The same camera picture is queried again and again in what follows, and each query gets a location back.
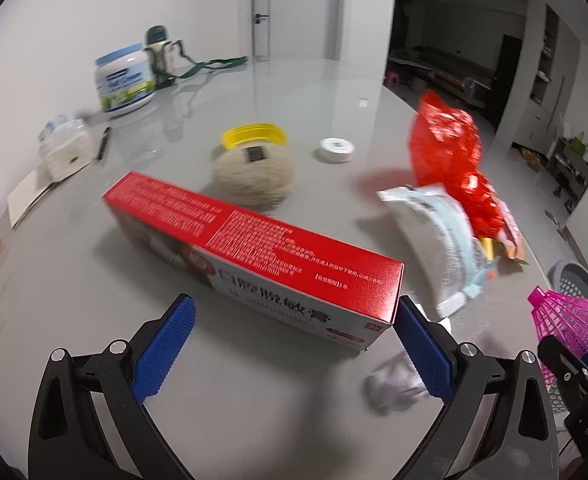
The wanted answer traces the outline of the white blue wipes packet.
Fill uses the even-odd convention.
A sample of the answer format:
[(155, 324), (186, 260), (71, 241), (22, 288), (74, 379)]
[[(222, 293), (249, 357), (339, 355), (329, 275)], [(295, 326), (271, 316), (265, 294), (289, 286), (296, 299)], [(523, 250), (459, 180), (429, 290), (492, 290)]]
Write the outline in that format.
[(440, 184), (377, 193), (428, 280), (438, 321), (480, 296), (495, 263), (475, 237), (461, 204)]

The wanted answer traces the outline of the beige plush pouch keychain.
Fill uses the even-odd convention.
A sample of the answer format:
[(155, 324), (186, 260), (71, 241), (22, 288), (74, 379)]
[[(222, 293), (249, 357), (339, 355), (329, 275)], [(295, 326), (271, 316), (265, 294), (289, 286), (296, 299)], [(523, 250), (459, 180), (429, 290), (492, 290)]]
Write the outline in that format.
[(256, 207), (280, 203), (294, 185), (294, 162), (282, 145), (260, 143), (226, 151), (213, 162), (213, 184), (224, 200)]

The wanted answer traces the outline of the white door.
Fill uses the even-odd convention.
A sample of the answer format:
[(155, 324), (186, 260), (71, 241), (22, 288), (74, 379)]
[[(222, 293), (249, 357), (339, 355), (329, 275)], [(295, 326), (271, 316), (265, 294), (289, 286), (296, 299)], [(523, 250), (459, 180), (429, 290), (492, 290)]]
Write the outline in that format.
[(251, 0), (253, 25), (253, 55), (256, 61), (268, 61), (270, 56), (270, 0)]

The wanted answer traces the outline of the shoe rack with plant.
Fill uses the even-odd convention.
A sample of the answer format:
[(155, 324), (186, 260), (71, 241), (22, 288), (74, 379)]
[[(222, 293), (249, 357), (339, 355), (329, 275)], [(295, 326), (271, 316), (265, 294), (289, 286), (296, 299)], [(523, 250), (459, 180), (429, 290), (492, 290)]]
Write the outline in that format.
[(577, 154), (567, 139), (559, 139), (549, 157), (547, 169), (556, 181), (552, 192), (564, 197), (563, 206), (570, 214), (588, 188), (588, 160)]

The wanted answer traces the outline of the black pen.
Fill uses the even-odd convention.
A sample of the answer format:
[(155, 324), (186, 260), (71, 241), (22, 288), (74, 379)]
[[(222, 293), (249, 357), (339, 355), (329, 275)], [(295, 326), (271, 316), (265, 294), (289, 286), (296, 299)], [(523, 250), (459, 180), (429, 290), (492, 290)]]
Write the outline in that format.
[(97, 160), (102, 160), (104, 158), (107, 147), (108, 147), (109, 139), (110, 139), (110, 134), (111, 134), (111, 128), (106, 127), (103, 134), (102, 134), (102, 137), (100, 138), (100, 146), (98, 147), (98, 151), (96, 154)]

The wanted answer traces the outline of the red plastic bag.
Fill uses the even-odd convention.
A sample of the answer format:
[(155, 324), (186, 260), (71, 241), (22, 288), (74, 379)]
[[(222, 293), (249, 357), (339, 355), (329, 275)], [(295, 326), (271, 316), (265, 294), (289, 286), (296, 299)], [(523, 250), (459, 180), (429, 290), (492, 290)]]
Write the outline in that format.
[(504, 220), (494, 188), (480, 171), (482, 142), (472, 116), (427, 90), (420, 97), (408, 147), (416, 183), (443, 185), (462, 206), (474, 235), (494, 240)]

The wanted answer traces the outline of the milk powder jar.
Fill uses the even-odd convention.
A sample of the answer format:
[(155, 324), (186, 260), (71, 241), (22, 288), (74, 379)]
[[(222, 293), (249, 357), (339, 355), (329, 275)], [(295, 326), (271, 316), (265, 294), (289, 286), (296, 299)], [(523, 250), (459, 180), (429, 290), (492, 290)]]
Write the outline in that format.
[(94, 65), (100, 109), (108, 117), (131, 113), (155, 96), (156, 84), (149, 56), (141, 44), (105, 54)]

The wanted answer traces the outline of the grey perforated trash basket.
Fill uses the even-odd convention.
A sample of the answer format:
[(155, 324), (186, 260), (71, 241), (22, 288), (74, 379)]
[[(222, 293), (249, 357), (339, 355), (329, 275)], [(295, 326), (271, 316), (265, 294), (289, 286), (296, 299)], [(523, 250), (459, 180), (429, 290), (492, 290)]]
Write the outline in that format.
[(588, 299), (588, 270), (572, 260), (560, 260), (548, 272), (551, 287), (560, 294)]

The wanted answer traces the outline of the white round bottle cap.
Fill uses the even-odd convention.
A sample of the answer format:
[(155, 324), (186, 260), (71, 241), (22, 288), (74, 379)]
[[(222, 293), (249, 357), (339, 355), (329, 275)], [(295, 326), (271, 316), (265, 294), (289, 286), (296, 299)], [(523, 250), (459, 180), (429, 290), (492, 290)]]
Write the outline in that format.
[(325, 138), (319, 143), (319, 155), (327, 162), (344, 164), (355, 158), (356, 148), (350, 141), (340, 138)]

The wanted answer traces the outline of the grey paper ball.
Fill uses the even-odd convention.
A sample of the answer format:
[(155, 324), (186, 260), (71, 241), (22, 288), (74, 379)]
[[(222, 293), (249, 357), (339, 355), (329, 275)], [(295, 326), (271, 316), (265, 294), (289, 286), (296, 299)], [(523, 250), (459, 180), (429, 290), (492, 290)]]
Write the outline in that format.
[(424, 382), (405, 351), (367, 376), (363, 390), (367, 404), (382, 414), (408, 410), (428, 396)]

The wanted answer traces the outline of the pink orange snack wrapper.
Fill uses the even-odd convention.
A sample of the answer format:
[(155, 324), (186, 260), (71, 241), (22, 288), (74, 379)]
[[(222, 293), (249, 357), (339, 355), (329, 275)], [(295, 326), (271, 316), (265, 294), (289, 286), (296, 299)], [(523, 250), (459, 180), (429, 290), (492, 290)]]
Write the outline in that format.
[(496, 238), (480, 237), (484, 254), (488, 260), (495, 259), (495, 247), (502, 248), (503, 255), (509, 260), (526, 264), (525, 238), (514, 220), (511, 211), (506, 203), (500, 198), (497, 200), (498, 208), (504, 221), (503, 227), (499, 230)]

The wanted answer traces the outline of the green white water bottle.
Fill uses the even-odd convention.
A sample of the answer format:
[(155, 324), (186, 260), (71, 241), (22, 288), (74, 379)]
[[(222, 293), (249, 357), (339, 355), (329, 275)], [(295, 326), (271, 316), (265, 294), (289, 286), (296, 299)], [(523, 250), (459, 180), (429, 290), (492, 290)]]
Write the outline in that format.
[(164, 25), (154, 25), (145, 32), (144, 51), (154, 75), (157, 89), (172, 86), (177, 79), (177, 45), (169, 39)]

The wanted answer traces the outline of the white notebook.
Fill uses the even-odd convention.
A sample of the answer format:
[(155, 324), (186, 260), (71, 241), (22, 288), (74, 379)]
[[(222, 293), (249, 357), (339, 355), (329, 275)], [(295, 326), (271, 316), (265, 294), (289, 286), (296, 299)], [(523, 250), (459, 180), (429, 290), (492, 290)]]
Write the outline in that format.
[(33, 169), (7, 196), (7, 211), (12, 229), (55, 184), (44, 165)]

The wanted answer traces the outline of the pink shuttlecock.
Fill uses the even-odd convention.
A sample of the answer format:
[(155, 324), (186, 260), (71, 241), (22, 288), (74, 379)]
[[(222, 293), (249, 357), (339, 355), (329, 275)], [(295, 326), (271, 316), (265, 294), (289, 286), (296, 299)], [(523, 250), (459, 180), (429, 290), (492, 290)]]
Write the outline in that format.
[(536, 287), (527, 301), (539, 341), (555, 336), (576, 358), (588, 354), (588, 299)]

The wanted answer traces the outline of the red toothpaste box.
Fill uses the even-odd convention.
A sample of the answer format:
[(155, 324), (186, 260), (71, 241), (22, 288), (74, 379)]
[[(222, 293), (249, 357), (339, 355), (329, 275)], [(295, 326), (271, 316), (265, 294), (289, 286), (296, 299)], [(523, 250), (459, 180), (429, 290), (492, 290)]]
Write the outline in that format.
[(399, 261), (138, 172), (103, 200), (131, 240), (286, 325), (362, 351), (395, 321)]

